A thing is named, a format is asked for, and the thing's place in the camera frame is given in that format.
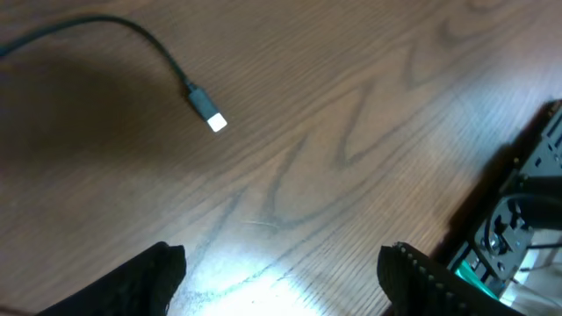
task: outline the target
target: usb plug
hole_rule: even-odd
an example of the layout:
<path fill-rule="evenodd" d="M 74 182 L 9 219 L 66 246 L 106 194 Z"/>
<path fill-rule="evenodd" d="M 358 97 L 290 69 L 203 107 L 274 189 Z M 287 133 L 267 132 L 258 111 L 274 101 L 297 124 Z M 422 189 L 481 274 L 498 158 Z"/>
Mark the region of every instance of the usb plug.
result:
<path fill-rule="evenodd" d="M 218 132 L 227 125 L 227 121 L 220 114 L 211 98 L 206 92 L 193 83 L 187 83 L 188 95 L 191 105 L 199 113 L 201 118 L 207 122 L 213 132 Z"/>

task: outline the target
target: black cable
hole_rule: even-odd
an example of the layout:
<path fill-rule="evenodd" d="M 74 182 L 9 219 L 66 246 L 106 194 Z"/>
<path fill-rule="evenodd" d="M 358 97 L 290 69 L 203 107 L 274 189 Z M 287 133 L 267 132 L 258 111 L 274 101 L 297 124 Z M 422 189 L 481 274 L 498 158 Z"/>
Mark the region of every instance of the black cable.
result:
<path fill-rule="evenodd" d="M 73 19 L 70 19 L 70 20 L 62 21 L 62 22 L 59 22 L 59 23 L 56 23 L 56 24 L 53 24 L 53 25 L 48 25 L 48 26 L 39 28 L 37 30 L 31 31 L 24 36 L 21 36 L 21 37 L 13 40 L 11 42 L 8 42 L 7 44 L 3 44 L 2 50 L 0 50 L 0 57 L 5 57 L 9 53 L 15 51 L 16 49 L 21 48 L 24 45 L 29 44 L 30 42 L 32 42 L 34 40 L 40 39 L 40 38 L 42 38 L 42 37 L 44 37 L 48 34 L 51 34 L 51 33 L 54 33 L 54 32 L 59 32 L 61 30 L 64 30 L 64 29 L 67 29 L 67 28 L 70 28 L 70 27 L 73 27 L 73 26 L 92 23 L 92 22 L 113 22 L 113 23 L 117 23 L 117 24 L 126 26 L 126 27 L 130 28 L 131 30 L 137 32 L 138 34 L 142 35 L 145 39 L 147 39 L 150 42 L 150 44 L 152 44 L 158 50 L 158 52 L 164 57 L 164 59 L 166 59 L 169 66 L 176 73 L 180 82 L 189 83 L 189 79 L 188 79 L 187 75 L 179 67 L 176 60 L 174 60 L 172 55 L 169 53 L 168 49 L 166 49 L 166 47 L 164 47 L 164 45 L 158 39 L 156 39 L 156 37 L 154 35 L 152 35 L 144 27 L 134 23 L 133 21 L 129 21 L 129 20 L 124 19 L 124 18 L 115 17 L 115 16 L 111 16 L 111 15 L 105 15 L 105 14 L 81 16 L 80 18 L 73 18 Z"/>
<path fill-rule="evenodd" d="M 562 243 L 544 244 L 544 245 L 530 245 L 527 249 L 552 249 L 552 248 L 562 248 Z"/>
<path fill-rule="evenodd" d="M 559 207 L 562 210 L 562 201 L 560 201 L 557 198 L 554 197 L 548 197 L 548 196 L 540 196 L 537 194 L 531 194 L 531 193 L 515 193 L 515 194 L 510 194 L 507 195 L 505 197 L 503 197 L 500 201 L 501 204 L 506 204 L 509 203 L 512 200 L 522 200 L 522 199 L 535 199 L 535 200 L 539 200 L 541 202 L 544 202 L 546 204 L 550 204 L 550 205 L 556 205 L 557 207 Z M 490 226 L 492 225 L 492 215 L 494 215 L 493 213 L 491 213 L 487 220 L 486 220 L 486 225 L 484 227 L 484 246 L 486 247 L 486 249 L 488 250 L 488 252 L 490 252 L 490 254 L 494 253 L 494 250 L 492 249 L 492 245 L 490 244 Z"/>
<path fill-rule="evenodd" d="M 224 126 L 227 125 L 226 120 L 224 120 L 224 118 L 220 114 L 219 110 L 217 109 L 211 98 L 209 98 L 209 96 L 205 93 L 203 89 L 199 88 L 197 85 L 195 85 L 190 81 L 190 79 L 187 77 L 184 71 L 179 67 L 176 60 L 169 53 L 168 49 L 166 49 L 166 47 L 164 47 L 164 45 L 145 28 L 125 18 L 105 15 L 105 14 L 96 14 L 96 15 L 81 16 L 79 18 L 72 18 L 59 23 L 55 23 L 53 25 L 48 25 L 36 29 L 34 31 L 31 31 L 17 39 L 14 39 L 13 41 L 2 44 L 0 46 L 0 59 L 16 51 L 18 48 L 21 48 L 26 44 L 29 44 L 34 40 L 40 39 L 48 34 L 59 32 L 61 30 L 73 26 L 83 25 L 92 22 L 113 22 L 119 25 L 126 26 L 129 29 L 142 35 L 145 39 L 147 39 L 150 42 L 150 44 L 152 44 L 153 47 L 156 48 L 156 50 L 158 50 L 158 52 L 168 62 L 169 66 L 176 74 L 180 83 L 187 88 L 188 98 L 190 99 L 193 107 L 199 113 L 201 118 L 204 119 L 207 122 L 207 124 L 212 128 L 212 130 L 214 132 L 218 132 L 220 129 L 222 129 Z"/>

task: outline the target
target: metal connector tip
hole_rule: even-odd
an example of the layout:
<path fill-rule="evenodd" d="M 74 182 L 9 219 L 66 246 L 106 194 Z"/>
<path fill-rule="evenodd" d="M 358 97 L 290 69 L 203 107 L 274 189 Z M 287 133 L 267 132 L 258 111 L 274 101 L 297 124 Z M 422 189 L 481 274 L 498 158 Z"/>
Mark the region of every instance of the metal connector tip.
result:
<path fill-rule="evenodd" d="M 207 120 L 207 124 L 211 127 L 213 132 L 216 133 L 227 125 L 227 121 L 220 113 L 217 113 Z"/>

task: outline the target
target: bright light spot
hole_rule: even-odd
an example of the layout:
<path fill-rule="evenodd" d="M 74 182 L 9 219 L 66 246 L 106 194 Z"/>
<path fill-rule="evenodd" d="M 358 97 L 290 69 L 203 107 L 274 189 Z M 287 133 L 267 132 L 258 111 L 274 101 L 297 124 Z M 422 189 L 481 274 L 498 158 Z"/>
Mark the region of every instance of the bright light spot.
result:
<path fill-rule="evenodd" d="M 244 284 L 240 289 L 206 305 L 203 315 L 245 316 L 317 316 L 312 307 L 301 305 L 301 293 L 291 287 L 289 278 L 277 280 L 278 276 L 260 276 Z"/>

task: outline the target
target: table surface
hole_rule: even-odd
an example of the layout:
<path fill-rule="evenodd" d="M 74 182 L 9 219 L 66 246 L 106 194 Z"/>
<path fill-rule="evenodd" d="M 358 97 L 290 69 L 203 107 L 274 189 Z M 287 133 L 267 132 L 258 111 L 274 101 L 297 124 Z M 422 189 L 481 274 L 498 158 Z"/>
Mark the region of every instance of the table surface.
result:
<path fill-rule="evenodd" d="M 2 60 L 0 306 L 37 312 L 157 241 L 170 315 L 364 315 L 381 245 L 431 253 L 539 106 L 562 96 L 560 1 L 0 4 L 0 41 L 103 12 L 204 86 L 213 134 L 146 41 L 79 26 Z"/>

